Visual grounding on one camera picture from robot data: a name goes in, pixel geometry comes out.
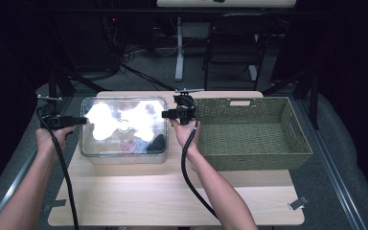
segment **storage bin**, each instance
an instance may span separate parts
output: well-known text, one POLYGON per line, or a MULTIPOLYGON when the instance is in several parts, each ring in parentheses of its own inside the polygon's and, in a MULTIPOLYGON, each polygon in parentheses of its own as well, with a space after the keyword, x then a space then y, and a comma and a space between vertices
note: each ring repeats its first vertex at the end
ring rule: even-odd
POLYGON ((80 153, 93 164, 162 163, 167 158, 163 98, 88 98, 80 115, 80 153))
POLYGON ((201 154, 217 171, 289 170, 312 156, 288 98, 195 99, 201 154))

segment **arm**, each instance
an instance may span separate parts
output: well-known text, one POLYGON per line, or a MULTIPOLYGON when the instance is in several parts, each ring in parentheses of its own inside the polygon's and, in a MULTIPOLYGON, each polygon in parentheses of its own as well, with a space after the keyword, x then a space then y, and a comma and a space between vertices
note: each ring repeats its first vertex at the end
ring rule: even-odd
MULTIPOLYGON (((65 149, 65 135, 75 127, 57 130, 55 135, 65 149)), ((58 155, 49 132, 38 129, 35 133, 37 155, 18 189, 0 213, 0 229, 34 229, 41 208, 47 181, 58 155)))
MULTIPOLYGON (((183 147, 194 129, 195 122, 181 126, 170 120, 175 128, 178 143, 183 147)), ((258 229, 246 203, 232 185, 223 178, 199 153, 197 148, 199 129, 188 147, 187 158, 194 165, 196 174, 224 229, 258 229)))

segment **camera device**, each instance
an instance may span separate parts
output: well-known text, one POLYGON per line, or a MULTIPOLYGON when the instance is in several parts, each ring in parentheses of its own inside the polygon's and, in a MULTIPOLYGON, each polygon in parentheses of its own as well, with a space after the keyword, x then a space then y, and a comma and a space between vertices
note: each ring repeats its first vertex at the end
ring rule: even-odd
POLYGON ((65 127, 85 125, 88 121, 88 119, 85 117, 58 116, 58 114, 56 113, 55 104, 53 102, 62 101, 62 98, 43 98, 40 95, 38 95, 38 98, 47 101, 47 103, 42 106, 40 111, 40 115, 42 118, 42 121, 40 121, 40 127, 42 128, 58 130, 65 127))
POLYGON ((169 119, 180 119, 180 124, 185 126, 193 118, 196 117, 196 109, 194 107, 194 99, 189 95, 193 90, 180 90, 175 91, 180 93, 180 95, 173 96, 174 102, 177 103, 177 108, 169 109, 168 111, 163 111, 161 113, 162 118, 169 119))

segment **light wood tabletop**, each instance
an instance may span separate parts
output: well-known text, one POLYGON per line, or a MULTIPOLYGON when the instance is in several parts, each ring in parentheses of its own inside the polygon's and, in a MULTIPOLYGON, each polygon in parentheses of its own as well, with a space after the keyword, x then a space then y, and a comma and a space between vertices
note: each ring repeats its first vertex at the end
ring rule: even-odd
POLYGON ((293 8, 296 0, 157 0, 166 8, 293 8))
MULTIPOLYGON (((98 97, 161 96, 175 108, 171 91, 101 92, 98 97)), ((261 98, 259 92, 197 92, 194 98, 261 98)), ((219 225, 188 188, 180 168, 181 147, 169 126, 168 157, 161 164, 94 165, 76 148, 69 165, 81 226, 203 226, 219 225)), ((206 199, 195 172, 188 175, 206 199)), ((221 174, 235 187, 258 225, 299 225, 301 209, 288 204, 297 199, 288 171, 234 171, 221 174)), ((67 186, 63 181, 49 216, 53 226, 73 225, 67 186)))

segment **woven basket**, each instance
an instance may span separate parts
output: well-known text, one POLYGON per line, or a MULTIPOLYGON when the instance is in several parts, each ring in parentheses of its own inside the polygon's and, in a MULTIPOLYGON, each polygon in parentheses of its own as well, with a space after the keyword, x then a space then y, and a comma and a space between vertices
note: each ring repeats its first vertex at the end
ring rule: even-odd
POLYGON ((198 147, 217 171, 288 170, 312 156, 288 98, 195 99, 198 147))

